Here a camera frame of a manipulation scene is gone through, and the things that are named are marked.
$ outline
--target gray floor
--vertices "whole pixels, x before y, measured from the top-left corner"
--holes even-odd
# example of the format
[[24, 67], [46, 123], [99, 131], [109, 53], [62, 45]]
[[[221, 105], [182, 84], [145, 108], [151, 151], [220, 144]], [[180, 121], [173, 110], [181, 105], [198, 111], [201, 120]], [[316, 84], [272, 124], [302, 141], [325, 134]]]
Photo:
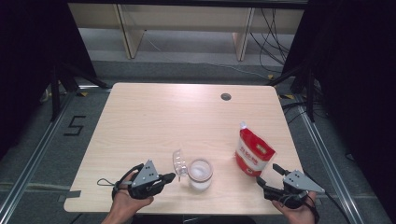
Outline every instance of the gray floor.
[[[234, 53], [231, 34], [208, 32], [147, 31], [135, 59], [125, 57], [124, 47], [117, 30], [81, 29], [95, 70], [108, 84], [129, 82], [175, 82], [264, 85], [268, 75], [278, 76], [261, 67], [260, 49], [250, 37], [245, 60], [238, 62]], [[260, 34], [255, 34], [262, 41]], [[292, 35], [280, 35], [279, 41], [289, 47]], [[281, 59], [278, 50], [272, 52]], [[267, 69], [281, 70], [281, 64], [262, 55]], [[85, 80], [81, 85], [91, 85]], [[292, 78], [276, 86], [280, 95], [289, 94]], [[63, 200], [73, 183], [74, 176], [90, 142], [96, 122], [100, 117], [109, 91], [90, 88], [82, 97], [74, 93], [62, 96], [67, 103], [62, 118], [44, 148], [44, 154], [34, 169], [29, 184], [8, 223], [70, 223], [78, 214], [67, 213]], [[353, 198], [364, 223], [391, 223], [375, 197], [361, 170], [354, 161], [345, 157], [347, 148], [332, 126], [332, 118], [326, 113], [320, 97], [315, 104], [315, 125], [329, 154], [342, 177], [347, 191]], [[296, 102], [281, 99], [282, 105]], [[40, 106], [21, 136], [20, 143], [12, 148], [0, 162], [0, 200], [4, 201], [14, 183], [19, 181], [25, 164], [40, 146], [40, 139], [51, 125], [50, 100]], [[83, 125], [80, 135], [65, 136], [76, 129], [69, 128], [74, 116]], [[304, 169], [339, 202], [339, 195], [319, 156], [318, 147], [309, 134], [304, 108], [294, 107], [285, 111], [290, 132]], [[319, 223], [346, 223], [335, 205], [324, 195], [318, 196]], [[98, 223], [106, 214], [83, 214], [76, 223]], [[279, 216], [257, 216], [257, 223], [287, 223]]]

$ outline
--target red and white bag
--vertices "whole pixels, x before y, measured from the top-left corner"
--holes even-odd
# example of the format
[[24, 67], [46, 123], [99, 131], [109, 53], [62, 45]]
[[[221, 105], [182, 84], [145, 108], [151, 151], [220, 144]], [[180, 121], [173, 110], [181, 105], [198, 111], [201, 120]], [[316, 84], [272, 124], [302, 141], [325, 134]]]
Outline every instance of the red and white bag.
[[276, 154], [264, 140], [241, 123], [239, 147], [235, 152], [236, 162], [247, 175], [260, 176], [269, 160]]

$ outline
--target human hand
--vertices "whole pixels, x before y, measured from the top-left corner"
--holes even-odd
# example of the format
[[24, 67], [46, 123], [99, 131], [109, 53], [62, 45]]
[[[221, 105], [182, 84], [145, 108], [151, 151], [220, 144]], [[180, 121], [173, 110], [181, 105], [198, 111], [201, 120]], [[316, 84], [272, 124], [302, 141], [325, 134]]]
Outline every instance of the human hand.
[[[130, 180], [134, 173], [130, 173], [124, 180]], [[147, 199], [134, 199], [128, 193], [126, 185], [120, 185], [120, 190], [114, 196], [113, 204], [111, 204], [110, 212], [107, 214], [102, 224], [121, 224], [129, 220], [134, 214], [144, 206], [151, 204], [154, 197]]]
[[[317, 194], [314, 191], [309, 191], [305, 202], [310, 206], [315, 207], [314, 201], [316, 197]], [[314, 214], [312, 213], [311, 209], [309, 209], [304, 204], [296, 209], [290, 209], [279, 201], [272, 201], [272, 204], [288, 219], [290, 224], [315, 224]]]

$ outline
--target wooden table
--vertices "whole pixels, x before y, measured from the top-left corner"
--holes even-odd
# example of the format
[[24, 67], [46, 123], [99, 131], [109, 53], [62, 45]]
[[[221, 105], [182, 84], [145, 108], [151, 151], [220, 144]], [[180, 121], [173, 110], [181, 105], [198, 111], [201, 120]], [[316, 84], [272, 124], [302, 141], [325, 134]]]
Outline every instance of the wooden table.
[[[229, 93], [231, 100], [221, 99]], [[182, 149], [186, 162], [204, 157], [212, 162], [212, 184], [206, 191], [177, 178], [155, 196], [142, 214], [268, 215], [278, 214], [263, 198], [255, 178], [237, 166], [239, 123], [244, 121], [275, 150], [273, 162], [301, 169], [276, 91], [268, 86], [118, 83], [114, 85], [71, 187], [80, 197], [68, 198], [68, 212], [108, 212], [111, 187], [100, 178], [118, 181], [129, 169], [152, 159], [159, 174], [174, 172], [172, 154]], [[282, 187], [282, 176], [269, 163], [262, 177]]]

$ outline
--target label on bag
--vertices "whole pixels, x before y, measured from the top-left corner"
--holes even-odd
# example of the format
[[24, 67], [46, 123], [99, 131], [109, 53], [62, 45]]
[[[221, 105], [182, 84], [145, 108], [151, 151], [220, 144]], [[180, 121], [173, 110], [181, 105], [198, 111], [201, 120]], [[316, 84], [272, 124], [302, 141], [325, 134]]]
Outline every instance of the label on bag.
[[236, 162], [247, 175], [259, 176], [265, 165], [276, 154], [264, 140], [241, 123], [239, 146], [235, 151]]

